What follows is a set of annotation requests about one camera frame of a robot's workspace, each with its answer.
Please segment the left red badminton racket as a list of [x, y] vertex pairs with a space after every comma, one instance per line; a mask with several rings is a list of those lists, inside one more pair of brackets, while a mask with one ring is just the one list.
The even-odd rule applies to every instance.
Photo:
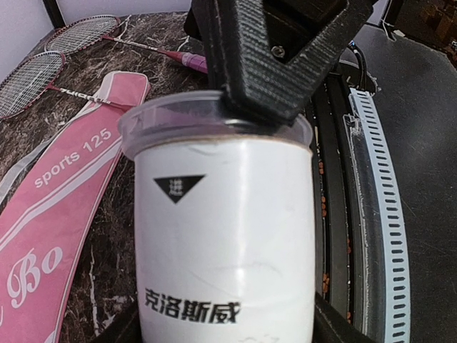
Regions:
[[57, 87], [55, 80], [64, 68], [66, 57], [59, 51], [45, 51], [18, 65], [1, 82], [1, 118], [14, 117], [29, 108], [48, 90], [128, 111], [132, 105]]

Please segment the pink racket bag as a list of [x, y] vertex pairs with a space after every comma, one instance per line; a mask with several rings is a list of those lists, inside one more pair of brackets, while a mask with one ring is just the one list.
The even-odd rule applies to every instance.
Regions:
[[56, 342], [86, 235], [121, 155], [118, 122], [144, 102], [145, 75], [108, 73], [1, 213], [1, 340]]

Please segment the red badminton racket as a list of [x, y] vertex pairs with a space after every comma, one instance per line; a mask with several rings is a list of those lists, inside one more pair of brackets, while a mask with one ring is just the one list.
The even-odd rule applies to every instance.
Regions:
[[191, 52], [168, 51], [112, 36], [111, 34], [118, 29], [120, 23], [120, 18], [113, 15], [98, 15], [80, 19], [56, 31], [44, 44], [44, 50], [60, 51], [69, 55], [86, 49], [99, 41], [109, 40], [162, 54], [185, 67], [203, 74], [208, 73], [206, 58], [202, 55]]
[[29, 108], [48, 90], [128, 111], [132, 105], [57, 87], [55, 80], [64, 68], [66, 57], [59, 51], [45, 51], [18, 65], [1, 82], [1, 118], [14, 117]]

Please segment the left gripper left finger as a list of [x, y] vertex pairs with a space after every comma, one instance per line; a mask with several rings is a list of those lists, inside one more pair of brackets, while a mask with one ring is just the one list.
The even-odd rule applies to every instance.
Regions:
[[142, 342], [139, 306], [130, 304], [125, 311], [105, 329], [96, 343], [139, 343]]

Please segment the white shuttlecock tube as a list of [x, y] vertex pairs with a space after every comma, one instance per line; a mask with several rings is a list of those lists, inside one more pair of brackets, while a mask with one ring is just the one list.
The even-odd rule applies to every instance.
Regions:
[[135, 159], [145, 342], [310, 342], [311, 151], [282, 139], [162, 144]]

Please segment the right red badminton racket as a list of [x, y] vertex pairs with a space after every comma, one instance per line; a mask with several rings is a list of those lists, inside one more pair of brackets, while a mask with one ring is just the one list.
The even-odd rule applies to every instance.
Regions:
[[111, 34], [118, 29], [120, 23], [120, 18], [113, 15], [98, 15], [80, 19], [56, 31], [44, 44], [44, 50], [60, 51], [69, 55], [86, 49], [99, 41], [109, 40], [162, 54], [185, 67], [203, 74], [208, 73], [206, 58], [202, 55], [191, 52], [168, 51], [112, 36]]

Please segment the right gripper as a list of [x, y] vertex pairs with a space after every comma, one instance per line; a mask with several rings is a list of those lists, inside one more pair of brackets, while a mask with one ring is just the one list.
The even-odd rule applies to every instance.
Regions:
[[209, 79], [248, 119], [292, 124], [373, 13], [374, 1], [192, 1], [184, 31]]

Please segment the clear plastic tube lid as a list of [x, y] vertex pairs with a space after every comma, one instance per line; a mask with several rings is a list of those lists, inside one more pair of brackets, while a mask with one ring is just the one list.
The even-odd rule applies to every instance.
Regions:
[[223, 92], [200, 90], [177, 93], [137, 106], [120, 119], [122, 152], [133, 160], [141, 151], [182, 139], [254, 135], [310, 146], [313, 128], [302, 115], [292, 126], [274, 126], [242, 119], [223, 103]]

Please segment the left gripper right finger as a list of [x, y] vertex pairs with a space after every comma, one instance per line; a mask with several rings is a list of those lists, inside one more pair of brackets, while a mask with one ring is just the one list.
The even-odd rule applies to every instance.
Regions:
[[319, 293], [315, 293], [312, 342], [374, 343], [349, 324]]

